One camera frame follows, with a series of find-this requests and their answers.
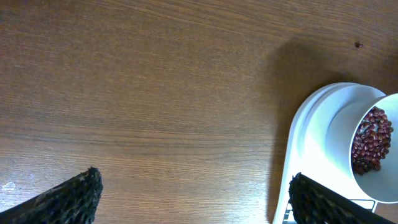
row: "table surface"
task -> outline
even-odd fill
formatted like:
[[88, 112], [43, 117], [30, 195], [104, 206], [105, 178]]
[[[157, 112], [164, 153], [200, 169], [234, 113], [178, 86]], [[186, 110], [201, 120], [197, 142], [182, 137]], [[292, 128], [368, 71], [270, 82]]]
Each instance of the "table surface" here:
[[397, 8], [1, 1], [0, 211], [94, 166], [97, 224], [271, 222], [301, 102], [333, 82], [398, 91]]

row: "black textured object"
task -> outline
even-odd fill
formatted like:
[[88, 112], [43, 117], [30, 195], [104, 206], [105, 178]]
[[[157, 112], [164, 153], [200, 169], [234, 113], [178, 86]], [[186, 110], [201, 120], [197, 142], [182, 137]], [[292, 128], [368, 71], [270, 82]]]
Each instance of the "black textured object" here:
[[392, 223], [298, 173], [290, 182], [289, 203], [301, 223]]
[[1, 224], [90, 224], [101, 198], [101, 174], [88, 171], [0, 213]]

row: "kitchen scale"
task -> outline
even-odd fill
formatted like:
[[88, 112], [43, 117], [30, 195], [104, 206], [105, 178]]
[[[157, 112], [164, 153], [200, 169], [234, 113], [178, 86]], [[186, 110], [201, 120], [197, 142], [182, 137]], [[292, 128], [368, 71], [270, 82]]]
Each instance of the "kitchen scale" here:
[[326, 157], [325, 140], [330, 123], [344, 107], [360, 100], [385, 96], [382, 91], [357, 83], [334, 83], [312, 93], [297, 110], [289, 131], [278, 206], [273, 224], [296, 223], [289, 201], [289, 183], [298, 172], [352, 202], [374, 212], [377, 201], [367, 196]]

